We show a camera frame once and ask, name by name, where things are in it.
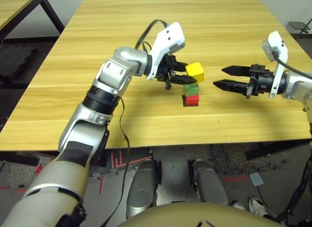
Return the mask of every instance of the wood grain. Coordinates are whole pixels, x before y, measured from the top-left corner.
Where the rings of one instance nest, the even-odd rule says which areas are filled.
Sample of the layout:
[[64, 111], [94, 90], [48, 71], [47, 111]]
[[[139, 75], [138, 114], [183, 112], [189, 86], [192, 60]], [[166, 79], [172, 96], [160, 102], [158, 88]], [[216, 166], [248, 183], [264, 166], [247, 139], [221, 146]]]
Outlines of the wood grain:
[[[261, 43], [278, 30], [290, 65], [312, 70], [312, 62], [259, 0], [84, 0], [52, 48], [0, 134], [1, 150], [56, 150], [59, 136], [101, 64], [119, 46], [133, 47], [153, 19], [178, 21], [186, 47], [181, 62], [201, 62], [199, 107], [182, 107], [182, 86], [133, 77], [122, 123], [131, 146], [254, 142], [309, 137], [302, 106], [267, 94], [252, 97], [219, 90], [213, 81], [233, 79], [229, 65], [266, 64]], [[157, 24], [147, 37], [153, 42]], [[246, 78], [234, 78], [247, 81]], [[109, 125], [107, 148], [125, 147], [119, 105]]]
[[0, 0], [0, 30], [32, 0]]

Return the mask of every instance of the yellow cube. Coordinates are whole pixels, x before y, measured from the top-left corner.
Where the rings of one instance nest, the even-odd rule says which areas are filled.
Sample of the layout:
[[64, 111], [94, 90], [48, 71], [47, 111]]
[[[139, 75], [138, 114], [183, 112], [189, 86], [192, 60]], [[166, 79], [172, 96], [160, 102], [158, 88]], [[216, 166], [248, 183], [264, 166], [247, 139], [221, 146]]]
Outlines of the yellow cube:
[[196, 78], [198, 82], [204, 82], [205, 71], [199, 62], [192, 63], [186, 66], [187, 75]]

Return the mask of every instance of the green cube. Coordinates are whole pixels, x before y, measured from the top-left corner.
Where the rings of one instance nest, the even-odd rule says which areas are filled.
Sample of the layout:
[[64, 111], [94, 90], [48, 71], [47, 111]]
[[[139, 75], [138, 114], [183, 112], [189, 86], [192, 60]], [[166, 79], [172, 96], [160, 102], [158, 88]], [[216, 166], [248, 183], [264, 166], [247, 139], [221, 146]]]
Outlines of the green cube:
[[197, 95], [199, 93], [199, 86], [197, 83], [194, 84], [185, 84], [183, 86], [184, 95], [186, 97]]

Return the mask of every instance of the red cube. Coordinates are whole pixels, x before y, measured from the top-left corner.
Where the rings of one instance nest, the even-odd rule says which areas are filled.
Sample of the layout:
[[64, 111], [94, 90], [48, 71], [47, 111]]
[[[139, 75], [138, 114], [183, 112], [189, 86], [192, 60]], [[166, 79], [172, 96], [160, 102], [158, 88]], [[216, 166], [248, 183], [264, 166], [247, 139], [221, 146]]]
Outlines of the red cube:
[[198, 105], [199, 102], [199, 95], [193, 95], [193, 96], [185, 96], [185, 104], [187, 106], [192, 106], [192, 105]]

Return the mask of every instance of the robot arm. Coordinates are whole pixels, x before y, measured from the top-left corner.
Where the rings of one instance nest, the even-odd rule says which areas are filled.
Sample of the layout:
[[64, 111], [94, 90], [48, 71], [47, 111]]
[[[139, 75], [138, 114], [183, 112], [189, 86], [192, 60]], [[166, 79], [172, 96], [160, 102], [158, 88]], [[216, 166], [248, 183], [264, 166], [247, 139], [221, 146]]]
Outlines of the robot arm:
[[262, 48], [270, 61], [278, 61], [274, 72], [258, 64], [253, 64], [251, 67], [229, 66], [222, 71], [232, 76], [250, 77], [250, 82], [242, 83], [224, 79], [215, 81], [214, 85], [225, 91], [241, 93], [246, 98], [266, 92], [269, 93], [269, 98], [280, 94], [283, 98], [301, 102], [304, 106], [303, 110], [307, 113], [312, 135], [312, 73], [301, 73], [298, 70], [284, 72], [284, 66], [288, 66], [285, 64], [288, 51], [277, 31], [270, 33], [268, 39], [262, 43]]
[[[101, 66], [65, 127], [58, 144], [59, 155], [41, 171], [3, 226], [79, 226], [86, 216], [82, 203], [90, 163], [103, 154], [109, 137], [107, 126], [132, 76], [170, 80], [175, 76], [174, 66], [166, 67], [166, 62], [161, 61], [167, 53], [183, 47], [182, 28], [173, 23], [158, 34], [150, 54], [129, 47], [117, 48]], [[186, 76], [184, 81], [182, 84], [194, 83], [196, 79]]]

